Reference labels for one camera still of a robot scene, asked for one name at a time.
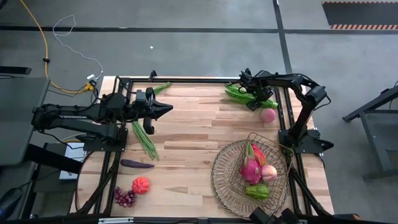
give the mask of purple eggplant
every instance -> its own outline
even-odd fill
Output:
[[[142,169],[155,167],[155,165],[145,164],[145,163],[137,162],[137,161],[134,161],[131,159],[122,159],[122,160],[120,160],[120,164],[125,167],[142,168]]]

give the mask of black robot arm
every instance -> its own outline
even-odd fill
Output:
[[[319,135],[317,134],[319,133],[318,131],[307,130],[308,120],[314,110],[317,109],[320,102],[324,98],[328,98],[330,101],[324,86],[320,86],[317,82],[302,74],[278,75],[277,73],[271,74],[267,71],[261,70],[255,76],[252,76],[248,69],[246,69],[245,72],[242,72],[238,82],[247,93],[254,96],[254,100],[247,104],[248,108],[252,111],[260,107],[262,101],[268,100],[272,96],[273,86],[291,88],[294,91],[295,96],[301,102],[302,110],[296,122],[289,130],[287,130],[287,133],[280,131],[280,133],[282,133],[280,134],[280,138],[282,137],[282,139],[280,139],[282,143],[288,147],[298,147],[301,143],[305,142],[307,137],[310,137],[310,141],[315,140],[316,143],[319,143],[323,149],[322,151],[333,147],[331,142],[319,139]],[[303,94],[302,85],[309,87],[309,91],[307,91],[306,94]],[[308,151],[308,153],[314,152],[318,153],[321,151],[319,149]]]
[[[132,103],[122,93],[111,93],[98,98],[99,103],[92,103],[90,106],[42,105],[34,108],[32,125],[39,132],[63,128],[87,133],[85,140],[96,141],[100,148],[103,148],[102,144],[124,145],[127,130],[118,127],[117,122],[130,123],[143,118],[146,133],[153,134],[152,119],[157,120],[173,109],[172,105],[156,101],[152,88],[147,88],[145,93],[137,90],[135,94],[136,99]],[[92,120],[97,124],[82,119]]]

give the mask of pink dragon fruit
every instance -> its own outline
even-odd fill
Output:
[[[254,158],[254,151],[251,144],[246,145],[245,157],[243,160],[241,174],[249,184],[257,184],[261,179],[261,167]]]

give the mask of gray floor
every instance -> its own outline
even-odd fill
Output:
[[[27,1],[43,26],[76,15],[79,26],[116,27],[220,27],[276,28],[270,0],[113,0]],[[328,29],[319,0],[280,0],[286,29]],[[33,26],[18,1],[0,11],[0,24]],[[77,89],[85,77],[100,69],[91,61],[62,47],[46,32],[52,80]],[[395,74],[396,35],[288,35],[287,45],[294,72],[305,73],[326,85],[333,100],[314,113],[322,138],[335,143],[325,153],[326,175],[335,213],[358,213],[365,220],[398,223],[398,179],[364,182],[362,175],[377,171],[362,125],[341,117],[363,105],[398,79]],[[0,65],[28,66],[31,76],[44,76],[44,46],[38,32],[0,31]],[[63,40],[89,57],[97,58],[105,75],[238,76],[250,67],[284,73],[277,34],[172,34],[172,33],[72,33]],[[90,94],[75,98],[48,93],[47,103],[87,105]],[[398,101],[392,104],[398,108]],[[53,131],[59,138],[73,134]],[[54,142],[34,134],[38,145]],[[58,215],[67,206],[56,197],[41,200],[37,211]]]

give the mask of wire basket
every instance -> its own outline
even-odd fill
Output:
[[[249,183],[243,179],[240,170],[245,155],[244,149],[247,144],[252,143],[266,155],[267,164],[274,166],[278,173],[275,181],[266,184],[269,197],[265,200],[253,199],[244,193]],[[289,190],[291,156],[291,149],[256,133],[250,133],[246,140],[231,143],[218,153],[213,164],[211,181],[216,197],[224,208],[243,218],[247,218],[257,207],[261,207],[268,215],[277,213],[283,206]]]

